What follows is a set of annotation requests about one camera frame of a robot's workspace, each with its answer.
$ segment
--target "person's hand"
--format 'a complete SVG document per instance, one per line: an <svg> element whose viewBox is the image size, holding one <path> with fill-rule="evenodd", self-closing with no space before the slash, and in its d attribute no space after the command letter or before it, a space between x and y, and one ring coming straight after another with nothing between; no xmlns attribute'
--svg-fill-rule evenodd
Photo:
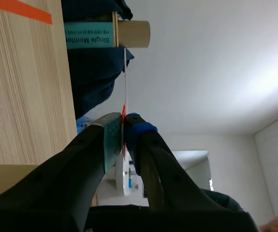
<svg viewBox="0 0 278 232"><path fill-rule="evenodd" d="M261 232L278 232L278 217L259 228Z"/></svg>

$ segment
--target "dark blue fabric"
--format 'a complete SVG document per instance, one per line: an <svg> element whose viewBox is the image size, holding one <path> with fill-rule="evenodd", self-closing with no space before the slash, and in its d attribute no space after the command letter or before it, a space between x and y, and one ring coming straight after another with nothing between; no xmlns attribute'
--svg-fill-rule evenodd
<svg viewBox="0 0 278 232"><path fill-rule="evenodd" d="M123 19L132 13L124 0L61 0L64 22L118 12ZM68 49L75 118L107 100L115 79L124 70L124 48ZM127 50L127 64L133 55Z"/></svg>
<svg viewBox="0 0 278 232"><path fill-rule="evenodd" d="M133 59L129 51L126 57L127 63ZM78 119L111 96L115 79L124 69L124 48L69 49L68 61Z"/></svg>
<svg viewBox="0 0 278 232"><path fill-rule="evenodd" d="M64 22L111 12L118 12L123 19L133 16L124 0L61 0L61 6Z"/></svg>

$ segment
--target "white string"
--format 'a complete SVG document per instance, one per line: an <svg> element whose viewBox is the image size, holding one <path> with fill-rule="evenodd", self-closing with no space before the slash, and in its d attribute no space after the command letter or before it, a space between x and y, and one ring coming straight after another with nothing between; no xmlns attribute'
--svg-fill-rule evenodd
<svg viewBox="0 0 278 232"><path fill-rule="evenodd" d="M126 58L126 47L124 47L124 77L125 77L125 103L126 103L126 115L128 113L127 100L128 100L128 90L127 90L127 58Z"/></svg>

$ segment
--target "orange label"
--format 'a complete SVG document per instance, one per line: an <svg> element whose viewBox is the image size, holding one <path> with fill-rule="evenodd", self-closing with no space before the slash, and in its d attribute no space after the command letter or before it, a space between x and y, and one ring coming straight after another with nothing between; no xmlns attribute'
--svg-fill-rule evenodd
<svg viewBox="0 0 278 232"><path fill-rule="evenodd" d="M0 0L0 9L52 24L52 15L18 0Z"/></svg>

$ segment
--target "teal box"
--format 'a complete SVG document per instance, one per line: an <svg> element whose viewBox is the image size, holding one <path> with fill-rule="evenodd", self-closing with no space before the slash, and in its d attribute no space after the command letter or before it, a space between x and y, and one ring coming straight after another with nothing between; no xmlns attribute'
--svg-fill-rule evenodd
<svg viewBox="0 0 278 232"><path fill-rule="evenodd" d="M64 23L67 49L113 47L112 22Z"/></svg>

